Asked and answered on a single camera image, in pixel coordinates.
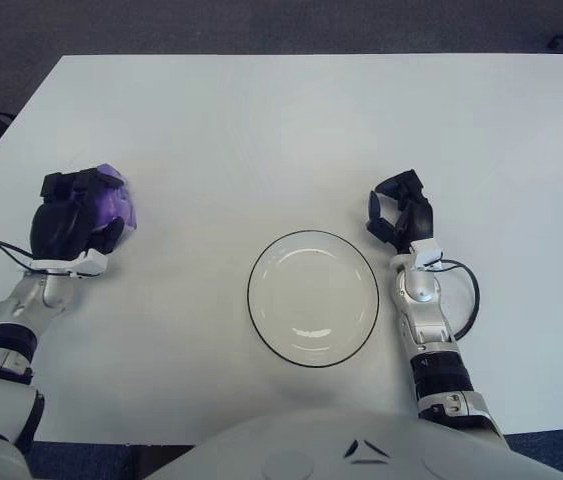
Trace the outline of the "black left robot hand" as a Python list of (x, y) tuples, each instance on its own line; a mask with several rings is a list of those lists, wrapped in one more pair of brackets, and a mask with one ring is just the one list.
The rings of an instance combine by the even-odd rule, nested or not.
[(124, 177), (112, 166), (45, 176), (31, 225), (35, 260), (71, 261), (94, 249), (111, 253), (136, 228)]

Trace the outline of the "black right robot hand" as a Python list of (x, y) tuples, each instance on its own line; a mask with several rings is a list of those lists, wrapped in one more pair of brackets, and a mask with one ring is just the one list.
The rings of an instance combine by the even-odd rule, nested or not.
[[(395, 223), (382, 216), (380, 195), (397, 203), (399, 217)], [(398, 254), (408, 253), (413, 242), (434, 236), (433, 208), (423, 195), (423, 184), (415, 170), (386, 179), (369, 193), (366, 229), (382, 243), (392, 245)]]

